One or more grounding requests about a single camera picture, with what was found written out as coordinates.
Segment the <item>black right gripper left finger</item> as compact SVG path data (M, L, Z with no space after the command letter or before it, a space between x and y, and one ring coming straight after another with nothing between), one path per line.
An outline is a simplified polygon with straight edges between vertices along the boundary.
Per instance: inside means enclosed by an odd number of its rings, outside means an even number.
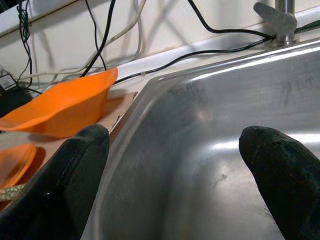
M79 240L109 149L109 131L100 124L66 139L1 212L1 239Z

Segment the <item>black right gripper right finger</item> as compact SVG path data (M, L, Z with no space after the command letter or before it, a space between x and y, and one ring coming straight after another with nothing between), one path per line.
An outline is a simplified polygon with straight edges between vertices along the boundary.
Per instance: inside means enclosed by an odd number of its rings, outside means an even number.
M320 238L320 161L302 143L270 127L248 126L240 155L286 240Z

